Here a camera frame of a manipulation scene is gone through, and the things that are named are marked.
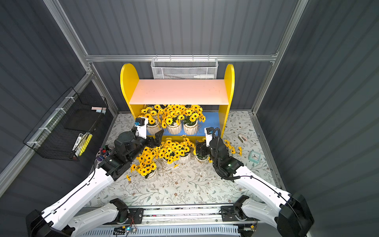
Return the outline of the sunflower pot top shelf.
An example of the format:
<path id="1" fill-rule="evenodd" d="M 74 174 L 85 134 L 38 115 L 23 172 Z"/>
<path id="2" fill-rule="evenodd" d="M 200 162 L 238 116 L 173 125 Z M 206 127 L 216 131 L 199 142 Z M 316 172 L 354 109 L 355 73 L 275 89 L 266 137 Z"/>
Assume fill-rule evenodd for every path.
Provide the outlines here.
<path id="1" fill-rule="evenodd" d="M 224 144 L 227 147 L 227 151 L 230 155 L 238 154 L 239 156 L 242 156 L 243 148 L 241 146 L 235 147 L 229 140 L 224 140 Z"/>
<path id="2" fill-rule="evenodd" d="M 162 141 L 161 145 L 156 148 L 157 159 L 162 162 L 167 168 L 174 168 L 179 165 L 179 155 L 177 148 L 179 143 L 172 140 L 171 137 Z"/>

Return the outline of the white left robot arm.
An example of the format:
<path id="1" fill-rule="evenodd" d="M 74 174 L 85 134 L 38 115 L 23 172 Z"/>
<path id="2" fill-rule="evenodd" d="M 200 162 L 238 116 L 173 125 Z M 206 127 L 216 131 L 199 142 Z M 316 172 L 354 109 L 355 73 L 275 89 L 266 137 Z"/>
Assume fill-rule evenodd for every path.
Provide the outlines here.
<path id="1" fill-rule="evenodd" d="M 102 224 L 129 222 L 133 214 L 119 198 L 85 215 L 78 216 L 77 213 L 101 190 L 129 170 L 146 148 L 160 146 L 163 134 L 164 131 L 160 130 L 153 137 L 147 136 L 146 129 L 139 126 L 121 133 L 109 155 L 84 181 L 51 206 L 42 211 L 33 210 L 27 215 L 28 236 L 75 237 Z"/>

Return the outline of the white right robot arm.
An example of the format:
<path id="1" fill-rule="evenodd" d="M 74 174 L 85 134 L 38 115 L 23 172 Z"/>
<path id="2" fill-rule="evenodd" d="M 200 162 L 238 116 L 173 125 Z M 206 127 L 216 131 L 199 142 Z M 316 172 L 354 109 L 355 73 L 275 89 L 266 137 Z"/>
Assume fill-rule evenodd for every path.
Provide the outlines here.
<path id="1" fill-rule="evenodd" d="M 305 237 L 308 234 L 314 217 L 303 195 L 291 194 L 257 176 L 229 154 L 222 139 L 196 142 L 195 153 L 209 157 L 220 178 L 243 186 L 264 202 L 260 205 L 246 195 L 241 196 L 234 203 L 237 219 L 258 219 L 275 227 L 283 237 Z"/>

